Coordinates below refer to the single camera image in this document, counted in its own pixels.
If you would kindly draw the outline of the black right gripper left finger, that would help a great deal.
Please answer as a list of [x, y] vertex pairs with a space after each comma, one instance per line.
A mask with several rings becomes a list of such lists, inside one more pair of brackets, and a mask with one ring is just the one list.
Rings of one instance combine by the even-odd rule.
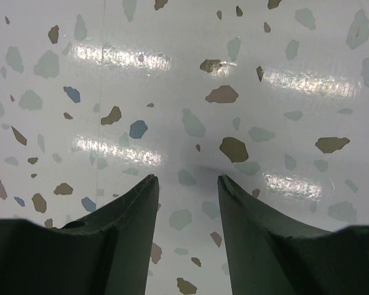
[[0, 219], [0, 294], [144, 294], [158, 202], [149, 175], [60, 229]]

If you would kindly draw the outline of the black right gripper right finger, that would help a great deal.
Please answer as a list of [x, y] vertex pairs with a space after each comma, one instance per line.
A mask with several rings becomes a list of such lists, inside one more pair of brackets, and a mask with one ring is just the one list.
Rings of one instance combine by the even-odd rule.
[[218, 178], [233, 294], [369, 294], [369, 226], [299, 222]]

